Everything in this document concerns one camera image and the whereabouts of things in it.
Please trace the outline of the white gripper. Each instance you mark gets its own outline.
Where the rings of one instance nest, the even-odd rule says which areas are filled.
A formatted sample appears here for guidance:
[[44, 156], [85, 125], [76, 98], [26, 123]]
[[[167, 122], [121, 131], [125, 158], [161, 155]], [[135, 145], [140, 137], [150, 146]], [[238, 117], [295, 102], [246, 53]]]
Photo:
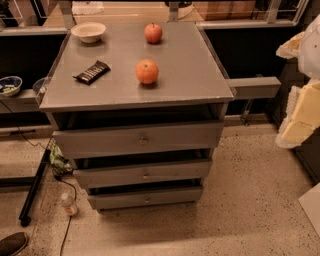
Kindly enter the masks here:
[[[298, 69], [311, 79], [320, 79], [320, 14], [306, 30], [280, 45], [276, 55], [298, 57]], [[320, 127], [320, 82], [311, 81], [302, 88], [293, 86], [288, 95], [286, 117], [275, 143], [281, 148], [300, 146]]]

